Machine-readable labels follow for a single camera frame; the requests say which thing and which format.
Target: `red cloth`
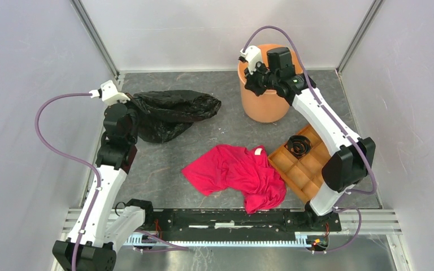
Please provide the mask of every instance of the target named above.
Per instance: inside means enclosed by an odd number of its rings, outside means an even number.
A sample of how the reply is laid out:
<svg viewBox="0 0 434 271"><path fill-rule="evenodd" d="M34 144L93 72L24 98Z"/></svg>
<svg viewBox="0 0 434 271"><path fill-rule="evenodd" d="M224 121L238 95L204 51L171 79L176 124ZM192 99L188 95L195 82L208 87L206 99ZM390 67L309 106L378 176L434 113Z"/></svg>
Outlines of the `red cloth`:
<svg viewBox="0 0 434 271"><path fill-rule="evenodd" d="M279 173L269 165L263 146L249 151L244 147L217 145L182 173L205 196L228 187L240 190L247 213L278 206L287 191Z"/></svg>

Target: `orange bucket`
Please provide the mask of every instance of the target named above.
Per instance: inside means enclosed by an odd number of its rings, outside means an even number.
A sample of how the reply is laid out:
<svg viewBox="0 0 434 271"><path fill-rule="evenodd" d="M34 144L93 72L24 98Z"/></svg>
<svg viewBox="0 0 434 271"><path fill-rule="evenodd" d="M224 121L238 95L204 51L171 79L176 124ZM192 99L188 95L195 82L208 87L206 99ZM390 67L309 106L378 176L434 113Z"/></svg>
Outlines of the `orange bucket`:
<svg viewBox="0 0 434 271"><path fill-rule="evenodd" d="M268 66L267 51L285 46L264 44L258 47L262 51L263 62ZM293 50L290 50L290 52L292 53L292 62L295 65L295 73L302 73L302 68L298 64L295 52ZM267 90L264 94L257 97L252 91L246 89L244 86L247 79L244 76L244 70L247 68L247 65L247 63L239 62L237 66L238 79L240 80L240 95L242 97L242 106L244 107L245 113L251 119L260 123L272 123L280 120L285 116L287 111L289 111L290 105L284 98L279 97L275 90Z"/></svg>

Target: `black plastic bag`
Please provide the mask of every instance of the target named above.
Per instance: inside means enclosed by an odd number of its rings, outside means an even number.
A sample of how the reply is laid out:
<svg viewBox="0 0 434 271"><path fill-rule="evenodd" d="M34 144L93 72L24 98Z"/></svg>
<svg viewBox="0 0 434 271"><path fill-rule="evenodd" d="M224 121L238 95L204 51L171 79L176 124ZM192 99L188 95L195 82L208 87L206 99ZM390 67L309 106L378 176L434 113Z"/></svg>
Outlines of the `black plastic bag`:
<svg viewBox="0 0 434 271"><path fill-rule="evenodd" d="M134 94L139 112L139 137L151 143L176 138L196 121L219 111L221 101L192 90L150 91Z"/></svg>

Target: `wooden tray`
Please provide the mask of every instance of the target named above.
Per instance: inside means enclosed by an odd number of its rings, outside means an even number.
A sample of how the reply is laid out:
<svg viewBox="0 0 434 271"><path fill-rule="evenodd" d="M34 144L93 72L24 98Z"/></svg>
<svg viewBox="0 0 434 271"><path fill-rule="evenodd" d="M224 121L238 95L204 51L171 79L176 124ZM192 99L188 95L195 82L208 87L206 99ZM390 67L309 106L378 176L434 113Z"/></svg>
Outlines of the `wooden tray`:
<svg viewBox="0 0 434 271"><path fill-rule="evenodd" d="M322 186L322 168L329 161L330 154L312 126L305 126L297 134L310 140L311 149L308 154L297 159L287 150L285 142L268 156L268 161L290 189L306 203Z"/></svg>

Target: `metal corner post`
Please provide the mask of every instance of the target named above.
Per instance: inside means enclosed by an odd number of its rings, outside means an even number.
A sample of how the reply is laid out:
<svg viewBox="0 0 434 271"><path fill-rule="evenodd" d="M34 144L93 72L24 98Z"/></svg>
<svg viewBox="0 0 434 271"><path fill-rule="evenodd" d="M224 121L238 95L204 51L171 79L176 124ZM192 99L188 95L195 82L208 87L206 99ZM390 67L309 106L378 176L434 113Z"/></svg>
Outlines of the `metal corner post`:
<svg viewBox="0 0 434 271"><path fill-rule="evenodd" d="M363 18L362 22L360 23L360 26L358 27L357 32L355 33L355 36L353 37L349 47L345 51L344 57L342 58L342 60L338 64L338 67L337 67L338 73L341 73L344 70L345 66L349 62L349 59L351 58L351 56L355 52L355 49L360 44L360 41L362 40L363 36L367 32L368 27L372 23L372 21L375 17L375 14L378 12L378 10L381 7L381 4L384 1L385 0L374 0L372 2L372 4L370 5L370 8L368 9L367 14L365 14L365 17Z"/></svg>
<svg viewBox="0 0 434 271"><path fill-rule="evenodd" d="M101 53L102 57L104 58L104 61L106 62L107 67L111 71L111 73L114 75L114 78L117 79L119 77L119 70L114 64L114 61L112 61L112 58L109 54L109 52L106 49L106 46L102 42L101 37L97 33L97 30L92 23L89 14L84 8L84 4L81 2L81 0L70 0L73 7L75 8L79 18L81 19L85 29L89 33L90 38L96 45L97 49Z"/></svg>

